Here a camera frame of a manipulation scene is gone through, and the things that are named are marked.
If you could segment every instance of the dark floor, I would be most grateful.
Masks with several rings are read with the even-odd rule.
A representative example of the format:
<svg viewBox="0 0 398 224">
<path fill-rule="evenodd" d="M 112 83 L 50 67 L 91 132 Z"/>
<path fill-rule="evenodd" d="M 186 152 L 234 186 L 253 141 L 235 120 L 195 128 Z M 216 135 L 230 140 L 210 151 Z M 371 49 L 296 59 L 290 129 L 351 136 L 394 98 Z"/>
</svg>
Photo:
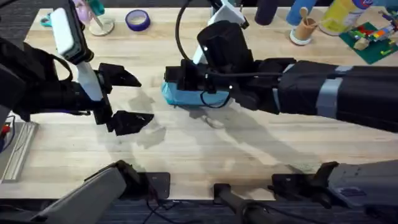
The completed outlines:
<svg viewBox="0 0 398 224">
<path fill-rule="evenodd" d="M 18 220 L 30 220 L 37 212 L 10 212 L 11 206 L 22 208 L 24 210 L 42 210 L 47 205 L 51 204 L 44 200 L 0 200 L 0 219 L 18 219 Z M 166 207 L 173 205 L 172 201 L 166 203 Z M 293 213 L 302 217 L 307 217 L 315 221 L 330 224 L 382 224 L 380 219 L 374 219 L 366 216 L 361 209 L 347 209 L 347 208 L 332 208 L 327 210 L 322 206 L 315 203 L 308 202 L 267 202 L 268 205 L 282 210 L 287 213 Z M 149 214 L 149 210 L 146 207 L 145 201 L 116 201 L 109 209 L 103 214 L 98 224 L 141 224 Z M 177 206 L 171 210 L 164 210 L 163 208 L 158 209 L 158 212 L 167 218 L 172 219 L 179 224 L 183 222 L 197 220 L 202 224 L 238 224 L 237 216 L 228 208 L 223 205 L 213 205 L 211 201 L 184 201 L 179 202 Z M 278 223 L 282 220 L 284 224 L 304 224 L 309 222 L 303 222 L 297 219 L 288 219 L 285 215 L 281 215 L 272 211 L 269 211 L 272 218 L 277 220 Z M 388 214 L 390 220 L 394 223 L 397 219 L 396 208 L 385 208 L 383 212 Z M 146 223 L 166 223 L 161 218 L 153 215 Z"/>
<path fill-rule="evenodd" d="M 185 0 L 102 0 L 106 7 L 179 7 Z M 6 38 L 17 45 L 25 39 L 29 27 L 40 8 L 57 7 L 61 0 L 19 0 L 8 7 L 0 10 L 2 21 L 0 23 L 1 37 Z M 281 6 L 291 5 L 293 0 L 280 0 Z M 196 0 L 192 6 L 207 6 L 206 0 Z M 322 220 L 328 223 L 373 223 L 372 220 L 363 215 L 360 210 L 346 210 L 336 208 L 325 210 L 319 205 L 309 203 L 280 203 L 270 202 L 277 208 L 283 208 L 285 211 L 299 213 L 306 217 Z M 160 213 L 178 220 L 187 221 L 192 219 L 203 220 L 204 223 L 236 223 L 236 217 L 226 207 L 212 207 L 210 205 L 198 205 L 196 203 L 184 203 L 167 212 L 159 210 Z M 100 224 L 127 224 L 142 223 L 148 209 L 145 202 L 115 202 L 111 208 L 104 214 L 99 222 Z M 148 223 L 165 223 L 163 220 L 152 217 Z"/>
</svg>

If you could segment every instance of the wooden table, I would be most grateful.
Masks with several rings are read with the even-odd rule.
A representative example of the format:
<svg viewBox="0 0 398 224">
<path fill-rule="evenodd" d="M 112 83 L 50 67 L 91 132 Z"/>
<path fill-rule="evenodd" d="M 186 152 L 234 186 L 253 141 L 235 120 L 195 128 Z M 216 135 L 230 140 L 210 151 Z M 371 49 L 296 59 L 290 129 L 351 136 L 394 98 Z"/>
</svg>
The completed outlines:
<svg viewBox="0 0 398 224">
<path fill-rule="evenodd" d="M 178 65 L 181 56 L 174 39 L 179 9 L 145 9 L 152 25 L 147 31 L 130 31 L 124 16 L 132 9 L 107 9 L 116 27 L 106 37 L 86 33 L 95 53 L 94 68 L 100 62 L 116 63 L 141 81 L 142 88 L 114 88 L 113 109 L 154 113 L 155 119 L 141 133 L 116 137 L 94 118 L 65 114 L 40 114 L 32 119 L 40 128 L 26 160 L 21 179 L 1 184 L 2 198 L 59 198 L 84 178 L 119 159 L 139 171 L 171 173 L 170 198 L 211 198 L 211 187 L 227 182 L 234 190 L 256 199 L 272 200 L 262 189 L 274 173 L 315 172 L 321 163 L 350 164 L 398 159 L 395 134 L 309 116 L 276 116 L 249 111 L 232 103 L 220 110 L 185 110 L 168 105 L 160 92 L 165 66 Z M 319 19 L 325 9 L 313 10 Z M 52 31 L 40 26 L 39 19 L 49 9 L 41 9 L 26 41 L 55 54 Z M 297 47 L 288 40 L 290 26 L 284 21 L 288 8 L 280 8 L 267 27 L 254 22 L 256 10 L 244 9 L 251 24 L 244 31 L 254 58 L 295 57 L 316 62 L 364 65 L 364 61 L 339 38 L 320 31 L 313 42 Z M 208 8 L 187 9 L 181 26 L 184 49 L 193 55 L 196 36 L 210 17 Z M 377 9 L 370 9 L 360 22 L 372 20 L 382 25 Z M 376 65 L 395 65 L 398 54 Z M 59 69 L 60 76 L 66 71 Z"/>
</svg>

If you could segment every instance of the green lego board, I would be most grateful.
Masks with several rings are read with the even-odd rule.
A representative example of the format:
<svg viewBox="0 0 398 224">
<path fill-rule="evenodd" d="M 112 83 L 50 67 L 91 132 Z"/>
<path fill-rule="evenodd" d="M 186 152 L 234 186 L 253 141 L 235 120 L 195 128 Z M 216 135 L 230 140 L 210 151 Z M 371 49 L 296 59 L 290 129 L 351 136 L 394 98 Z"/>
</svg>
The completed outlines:
<svg viewBox="0 0 398 224">
<path fill-rule="evenodd" d="M 364 28 L 366 30 L 377 30 L 376 27 L 374 27 L 370 22 L 367 22 L 363 24 Z M 393 54 L 398 50 L 398 46 L 394 44 L 392 47 L 390 47 L 389 42 L 391 41 L 390 39 L 382 40 L 382 41 L 377 41 L 377 42 L 371 42 L 369 44 L 369 47 L 367 47 L 364 50 L 356 50 L 354 49 L 354 44 L 356 43 L 356 39 L 350 36 L 347 32 L 340 34 L 340 38 L 347 44 L 349 47 L 351 47 L 363 60 L 365 60 L 366 63 L 369 65 L 387 57 L 390 54 Z M 382 55 L 380 52 L 381 51 L 387 51 L 391 50 L 390 53 Z"/>
</svg>

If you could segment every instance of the blue tape roll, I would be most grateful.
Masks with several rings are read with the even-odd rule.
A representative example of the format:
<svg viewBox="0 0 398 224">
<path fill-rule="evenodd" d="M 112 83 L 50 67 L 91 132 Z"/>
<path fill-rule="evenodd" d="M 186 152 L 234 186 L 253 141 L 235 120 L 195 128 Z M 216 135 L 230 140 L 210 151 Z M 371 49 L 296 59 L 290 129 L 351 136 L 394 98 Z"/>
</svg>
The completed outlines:
<svg viewBox="0 0 398 224">
<path fill-rule="evenodd" d="M 144 22 L 142 22 L 140 24 L 132 24 L 132 23 L 130 23 L 131 20 L 133 20 L 133 19 L 135 19 L 137 17 L 144 17 L 145 18 Z M 126 15 L 126 24 L 131 30 L 143 31 L 143 30 L 146 30 L 149 27 L 150 18 L 149 18 L 149 15 L 148 15 L 148 13 L 146 11 L 140 10 L 140 9 L 136 9 L 136 10 L 133 10 L 133 11 L 129 12 Z"/>
</svg>

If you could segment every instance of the blue bottle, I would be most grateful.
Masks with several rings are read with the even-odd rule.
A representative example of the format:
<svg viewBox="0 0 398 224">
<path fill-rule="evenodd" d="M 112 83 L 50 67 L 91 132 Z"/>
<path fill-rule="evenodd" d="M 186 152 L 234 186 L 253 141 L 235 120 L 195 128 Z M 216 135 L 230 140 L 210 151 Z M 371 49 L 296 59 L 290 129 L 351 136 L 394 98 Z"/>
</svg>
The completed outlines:
<svg viewBox="0 0 398 224">
<path fill-rule="evenodd" d="M 300 9 L 306 7 L 308 13 L 310 13 L 315 3 L 317 3 L 317 0 L 296 0 L 286 16 L 286 21 L 292 26 L 299 25 L 303 19 L 300 15 Z"/>
</svg>

